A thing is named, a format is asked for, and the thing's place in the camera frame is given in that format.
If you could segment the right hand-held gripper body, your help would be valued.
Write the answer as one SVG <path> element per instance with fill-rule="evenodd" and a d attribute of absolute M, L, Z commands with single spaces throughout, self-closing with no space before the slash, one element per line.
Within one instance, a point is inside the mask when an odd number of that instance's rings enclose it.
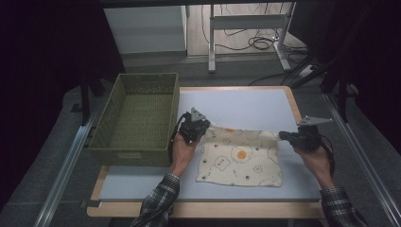
<path fill-rule="evenodd" d="M 297 123 L 298 133 L 300 134 L 300 139 L 305 150 L 313 152 L 318 147 L 323 145 L 323 136 L 319 132 L 318 125 L 332 121 L 332 118 L 321 118 L 306 115 Z"/>

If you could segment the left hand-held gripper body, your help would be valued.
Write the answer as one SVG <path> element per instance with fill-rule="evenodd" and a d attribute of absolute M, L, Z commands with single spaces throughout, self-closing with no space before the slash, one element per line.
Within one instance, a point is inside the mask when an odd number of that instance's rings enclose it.
<path fill-rule="evenodd" d="M 194 107 L 192 107 L 189 112 L 182 115 L 179 120 L 179 133 L 186 143 L 197 141 L 202 137 L 201 128 L 206 127 L 204 124 L 205 120 L 208 120 L 206 116 Z"/>

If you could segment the cream printed cloth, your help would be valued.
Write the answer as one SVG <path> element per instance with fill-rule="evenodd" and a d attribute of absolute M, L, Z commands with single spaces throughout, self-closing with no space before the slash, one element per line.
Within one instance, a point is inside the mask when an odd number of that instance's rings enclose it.
<path fill-rule="evenodd" d="M 279 135 L 212 124 L 203 136 L 198 182 L 232 186 L 280 187 Z"/>

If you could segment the green plastic woven basket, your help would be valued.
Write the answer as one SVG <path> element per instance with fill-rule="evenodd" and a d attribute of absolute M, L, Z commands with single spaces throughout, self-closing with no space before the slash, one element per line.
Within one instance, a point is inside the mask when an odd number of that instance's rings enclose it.
<path fill-rule="evenodd" d="M 89 150 L 104 166 L 169 166 L 179 100 L 176 73 L 119 75 Z"/>

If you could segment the person's left hand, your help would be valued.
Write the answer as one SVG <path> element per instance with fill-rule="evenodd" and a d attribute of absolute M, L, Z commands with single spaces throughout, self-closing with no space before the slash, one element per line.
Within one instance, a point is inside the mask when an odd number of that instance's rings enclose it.
<path fill-rule="evenodd" d="M 177 133 L 173 141 L 173 154 L 172 154 L 172 164 L 170 167 L 170 173 L 181 177 L 191 160 L 195 155 L 197 145 L 200 141 L 193 141 L 191 143 L 186 143 L 184 138 Z"/>

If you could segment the person's right hand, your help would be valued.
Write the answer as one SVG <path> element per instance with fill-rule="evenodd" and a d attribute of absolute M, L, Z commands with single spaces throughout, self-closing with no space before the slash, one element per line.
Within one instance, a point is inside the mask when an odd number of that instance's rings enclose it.
<path fill-rule="evenodd" d="M 332 176 L 330 174 L 330 163 L 326 151 L 319 147 L 312 153 L 300 148 L 293 148 L 298 153 L 306 168 L 314 175 L 321 189 L 334 188 Z"/>

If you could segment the black stand leg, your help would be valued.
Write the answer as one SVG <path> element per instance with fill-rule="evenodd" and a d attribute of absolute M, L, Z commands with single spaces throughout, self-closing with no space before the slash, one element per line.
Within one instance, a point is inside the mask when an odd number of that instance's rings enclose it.
<path fill-rule="evenodd" d="M 89 103 L 89 86 L 85 74 L 80 78 L 80 93 L 81 93 L 81 106 L 82 106 L 82 121 L 81 125 L 85 126 L 90 118 L 90 103 Z"/>
<path fill-rule="evenodd" d="M 347 83 L 345 79 L 339 80 L 339 96 L 338 96 L 338 112 L 341 119 L 347 123 L 346 115 L 346 100 L 347 100 Z"/>

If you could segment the white power strip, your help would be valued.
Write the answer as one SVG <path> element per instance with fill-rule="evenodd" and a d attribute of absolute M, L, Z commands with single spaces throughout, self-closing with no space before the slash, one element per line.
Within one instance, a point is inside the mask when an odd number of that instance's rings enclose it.
<path fill-rule="evenodd" d="M 308 66 L 306 66 L 299 74 L 298 76 L 300 78 L 305 78 L 306 76 L 308 76 L 309 74 L 311 74 L 312 72 L 314 72 L 317 69 L 317 67 L 315 65 L 311 65 L 309 64 Z"/>

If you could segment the white cabinet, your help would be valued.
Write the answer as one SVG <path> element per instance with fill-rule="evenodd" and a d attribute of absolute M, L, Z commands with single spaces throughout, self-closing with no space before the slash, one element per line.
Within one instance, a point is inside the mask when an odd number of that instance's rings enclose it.
<path fill-rule="evenodd" d="M 184 6 L 104 9 L 120 54 L 186 50 Z"/>

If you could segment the dark curtain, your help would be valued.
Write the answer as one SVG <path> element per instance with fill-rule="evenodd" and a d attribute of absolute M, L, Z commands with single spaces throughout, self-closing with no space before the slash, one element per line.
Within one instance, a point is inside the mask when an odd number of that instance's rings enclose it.
<path fill-rule="evenodd" d="M 299 0 L 289 33 L 321 64 L 333 64 L 321 89 L 339 79 L 401 153 L 401 0 Z"/>
<path fill-rule="evenodd" d="M 100 0 L 0 0 L 0 212 L 59 117 L 64 95 L 124 65 Z"/>

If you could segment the aluminium floor rail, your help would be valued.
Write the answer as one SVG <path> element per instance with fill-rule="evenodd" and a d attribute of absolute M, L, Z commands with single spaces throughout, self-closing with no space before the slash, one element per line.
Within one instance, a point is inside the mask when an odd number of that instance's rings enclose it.
<path fill-rule="evenodd" d="M 388 187 L 380 180 L 379 175 L 376 173 L 374 166 L 368 159 L 368 156 L 365 154 L 365 150 L 357 140 L 349 124 L 346 123 L 340 116 L 339 112 L 337 111 L 338 105 L 335 99 L 328 94 L 322 94 L 322 97 L 324 98 L 331 114 L 333 115 L 334 121 L 339 126 L 340 131 L 345 137 L 350 149 L 356 155 L 357 162 L 361 166 L 362 172 L 375 192 L 375 195 L 385 214 L 390 220 L 392 227 L 401 227 L 401 209 L 395 202 Z"/>
<path fill-rule="evenodd" d="M 66 157 L 61 165 L 60 171 L 53 182 L 53 185 L 47 195 L 39 215 L 37 216 L 33 227 L 49 227 L 57 211 L 59 203 L 65 188 L 71 178 L 75 165 L 80 156 L 81 150 L 85 144 L 86 138 L 93 127 L 98 116 L 100 102 L 96 101 L 90 108 L 90 116 L 84 125 L 78 128 L 78 132 L 68 150 Z"/>

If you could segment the white metal desk frame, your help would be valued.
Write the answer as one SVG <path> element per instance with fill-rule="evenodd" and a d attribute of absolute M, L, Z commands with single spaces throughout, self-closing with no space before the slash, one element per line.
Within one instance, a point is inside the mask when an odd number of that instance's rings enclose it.
<path fill-rule="evenodd" d="M 215 31 L 224 29 L 259 29 L 267 28 L 280 29 L 279 37 L 273 41 L 276 55 L 281 62 L 285 72 L 290 71 L 290 65 L 283 52 L 284 40 L 286 38 L 295 3 L 291 2 L 285 14 L 264 14 L 264 15 L 228 15 L 215 16 L 214 6 L 210 6 L 209 19 L 209 52 L 208 52 L 208 71 L 216 72 L 216 52 L 215 52 Z"/>

